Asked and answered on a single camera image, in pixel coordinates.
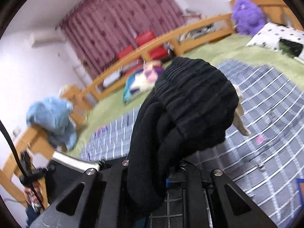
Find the person's left hand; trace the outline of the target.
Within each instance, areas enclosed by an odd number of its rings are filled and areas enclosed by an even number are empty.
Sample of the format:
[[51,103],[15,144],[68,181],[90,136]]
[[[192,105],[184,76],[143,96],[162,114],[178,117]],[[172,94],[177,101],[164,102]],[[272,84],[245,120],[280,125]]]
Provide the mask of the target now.
[[24,187],[24,195],[29,207],[31,207],[35,213],[41,213],[44,209],[42,205],[44,197],[42,195],[41,184],[36,181],[33,182],[32,186],[34,190],[30,187]]

